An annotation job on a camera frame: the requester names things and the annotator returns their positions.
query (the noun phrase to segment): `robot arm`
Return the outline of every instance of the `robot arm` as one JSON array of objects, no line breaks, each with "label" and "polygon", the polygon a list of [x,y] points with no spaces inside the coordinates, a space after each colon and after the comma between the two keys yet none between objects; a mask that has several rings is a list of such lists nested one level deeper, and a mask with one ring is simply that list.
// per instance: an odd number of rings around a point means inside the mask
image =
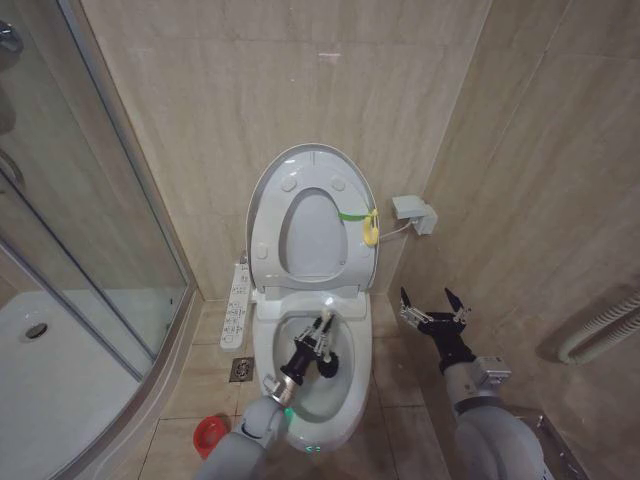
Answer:
[{"label": "robot arm", "polygon": [[499,386],[511,371],[500,357],[476,357],[461,337],[470,309],[445,289],[453,313],[421,312],[401,289],[400,317],[433,338],[458,427],[456,444],[472,480],[552,480],[542,447],[503,408]]},{"label": "robot arm", "polygon": [[284,409],[293,402],[311,362],[321,375],[331,378],[339,366],[338,356],[329,349],[327,335],[333,316],[323,312],[312,326],[295,340],[296,351],[280,368],[282,378],[265,379],[269,395],[252,402],[242,421],[225,435],[195,476],[195,480],[251,480],[258,478],[267,451],[285,434]]}]

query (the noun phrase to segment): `white cable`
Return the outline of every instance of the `white cable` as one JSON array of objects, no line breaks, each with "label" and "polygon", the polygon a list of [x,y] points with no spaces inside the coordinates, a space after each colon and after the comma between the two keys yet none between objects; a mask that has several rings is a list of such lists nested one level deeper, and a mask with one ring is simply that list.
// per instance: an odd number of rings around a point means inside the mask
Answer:
[{"label": "white cable", "polygon": [[380,240],[382,241],[385,238],[390,237],[391,235],[394,235],[396,233],[400,233],[401,231],[406,230],[407,228],[409,228],[411,225],[413,225],[413,220],[409,220],[402,227],[400,227],[397,230],[394,230],[393,232],[389,232],[389,233],[385,233],[384,235],[380,235]]}]

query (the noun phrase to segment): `shower glass panel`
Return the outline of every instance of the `shower glass panel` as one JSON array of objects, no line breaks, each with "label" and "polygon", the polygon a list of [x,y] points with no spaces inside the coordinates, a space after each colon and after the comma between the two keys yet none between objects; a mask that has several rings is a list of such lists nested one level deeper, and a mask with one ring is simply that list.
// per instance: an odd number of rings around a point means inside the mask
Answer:
[{"label": "shower glass panel", "polygon": [[[40,274],[48,285],[76,310],[81,318],[81,325],[94,329],[95,338],[102,341],[107,350],[111,349],[114,355],[121,359],[125,369],[128,369],[134,378],[142,378],[152,365],[149,354],[141,348],[135,335],[127,329],[127,325],[109,308],[100,292],[74,265],[72,259],[20,197],[19,191],[7,181],[4,171],[0,171],[0,212],[0,245],[4,244],[5,250],[22,259]],[[5,276],[4,271],[1,271],[0,275]],[[25,297],[24,301],[26,298],[34,299],[35,302],[40,296]],[[40,360],[49,361],[46,357]],[[8,362],[2,364],[2,367],[10,369],[11,364],[12,362]]]},{"label": "shower glass panel", "polygon": [[[56,261],[62,274],[60,257],[49,260]],[[0,246],[0,478],[51,477],[107,427],[137,387]]]},{"label": "shower glass panel", "polygon": [[[21,51],[0,48],[0,168],[73,259],[76,276],[85,275],[78,283],[47,272],[54,283],[85,311],[92,308],[84,305],[87,292],[98,289],[153,358],[185,277],[76,45],[49,30],[66,28],[63,17],[43,21],[37,10],[45,7],[34,5],[0,0],[0,20],[22,43]],[[7,225],[4,212],[2,217],[29,262],[60,268],[48,265],[34,240]],[[90,297],[93,304],[95,292]]]}]

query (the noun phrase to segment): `toilet remote control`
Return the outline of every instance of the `toilet remote control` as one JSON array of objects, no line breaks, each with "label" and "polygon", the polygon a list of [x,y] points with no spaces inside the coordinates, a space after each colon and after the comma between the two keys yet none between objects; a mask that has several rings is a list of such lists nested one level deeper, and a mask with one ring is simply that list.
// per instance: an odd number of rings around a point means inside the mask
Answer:
[{"label": "toilet remote control", "polygon": [[227,303],[227,314],[224,317],[222,335],[220,335],[220,347],[225,351],[237,350],[242,345],[244,321],[247,317],[250,296],[249,265],[236,263],[229,303]]}]

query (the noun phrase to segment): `white toilet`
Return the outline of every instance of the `white toilet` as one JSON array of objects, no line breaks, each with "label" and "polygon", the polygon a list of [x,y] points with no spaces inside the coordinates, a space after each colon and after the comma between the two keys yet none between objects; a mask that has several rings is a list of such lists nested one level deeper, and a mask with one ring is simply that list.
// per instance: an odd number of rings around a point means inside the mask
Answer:
[{"label": "white toilet", "polygon": [[378,247],[363,239],[363,215],[375,209],[367,181],[340,151],[299,145],[264,172],[247,215],[247,246],[256,287],[253,346],[257,375],[280,377],[293,339],[323,309],[338,319],[331,348],[340,367],[333,378],[313,363],[292,405],[287,439],[299,450],[332,450],[355,430],[367,400],[371,372],[371,304],[368,288]]}]

